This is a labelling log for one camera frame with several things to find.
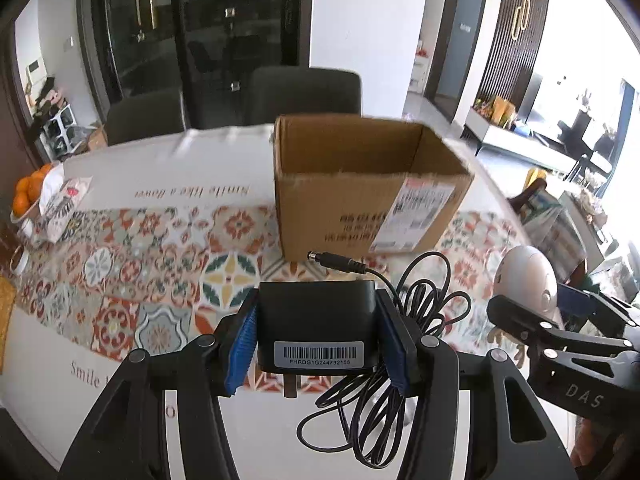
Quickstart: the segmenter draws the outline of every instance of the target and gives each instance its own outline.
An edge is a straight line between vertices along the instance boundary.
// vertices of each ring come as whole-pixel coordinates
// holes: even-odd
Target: black chair
[[[593,150],[582,140],[589,124],[591,124],[591,117],[582,110],[576,115],[573,126],[567,126],[564,121],[558,122],[558,126],[562,130],[558,140],[564,145],[566,154],[575,160],[575,165],[564,178],[565,180],[572,180],[578,173],[583,171],[588,166],[585,161],[588,162],[593,156]]]
[[[190,41],[187,43],[187,48],[191,52],[191,56],[193,56],[193,62],[198,72],[204,74],[218,69],[218,62],[209,57],[207,49],[201,42]]]
[[[169,88],[124,98],[111,105],[105,131],[110,146],[188,128],[182,90]]]
[[[345,70],[263,66],[249,82],[244,124],[273,123],[284,114],[362,111],[360,76]]]

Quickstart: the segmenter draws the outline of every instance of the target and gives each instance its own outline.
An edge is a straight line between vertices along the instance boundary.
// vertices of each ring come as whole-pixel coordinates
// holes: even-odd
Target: wall switch
[[[71,50],[74,47],[74,37],[73,36],[69,36],[66,40],[65,40],[65,44],[63,45],[62,49],[64,52],[68,52],[69,50]]]

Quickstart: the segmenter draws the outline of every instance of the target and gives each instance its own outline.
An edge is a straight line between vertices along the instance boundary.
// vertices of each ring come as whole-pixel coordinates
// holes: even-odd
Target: dining table
[[[260,282],[364,278],[311,261],[284,259],[270,128],[191,130],[65,161],[65,177],[92,177],[90,190],[59,241],[28,247],[28,266],[15,279],[17,293],[0,376],[2,405],[54,468],[60,468],[91,406],[133,349],[143,348],[151,355],[180,350],[238,311]],[[199,142],[213,143],[215,149],[199,149]],[[434,247],[450,261],[450,290],[463,290],[472,298],[469,315],[447,326],[442,339],[458,351],[474,354],[502,348],[526,374],[524,348],[489,322],[486,307],[501,259],[529,239],[473,152],[460,140],[445,143],[474,180]],[[251,157],[259,163],[245,158],[250,150],[255,150]],[[199,157],[208,162],[200,164]],[[183,171],[191,181],[198,167],[206,186],[164,184],[172,172]],[[231,180],[248,178],[259,192],[251,200],[247,194],[238,198],[225,175]],[[376,254],[362,261],[397,283],[413,257]],[[441,284],[444,274],[441,261],[427,258],[415,267],[408,283],[429,278]],[[458,300],[444,308],[446,319],[465,309]],[[400,457],[384,470],[371,470],[348,451],[321,454],[297,441],[297,424],[316,410],[316,399],[331,385],[328,376],[302,376],[298,398],[285,399],[283,377],[260,370],[254,355],[244,385],[232,398],[220,399],[240,478],[325,479],[336,471],[345,478],[398,474]],[[543,406],[570,450],[575,417],[546,402]],[[167,392],[169,463],[177,479],[184,478],[178,409],[175,392]],[[461,392],[452,478],[464,476],[469,412],[468,392]],[[319,446],[344,442],[335,413],[316,419],[305,432]],[[408,434],[405,428],[400,453]]]

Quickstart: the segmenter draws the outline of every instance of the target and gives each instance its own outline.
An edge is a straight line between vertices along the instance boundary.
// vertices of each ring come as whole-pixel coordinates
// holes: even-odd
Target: snack bag
[[[38,231],[43,238],[52,243],[60,240],[78,204],[89,191],[89,184],[91,177],[72,178],[65,182],[62,189],[50,200],[38,222]]]

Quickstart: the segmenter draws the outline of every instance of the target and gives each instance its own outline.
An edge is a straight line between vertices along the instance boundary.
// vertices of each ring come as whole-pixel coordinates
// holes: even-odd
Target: doorway
[[[478,42],[486,0],[444,0],[424,96],[453,121]]]

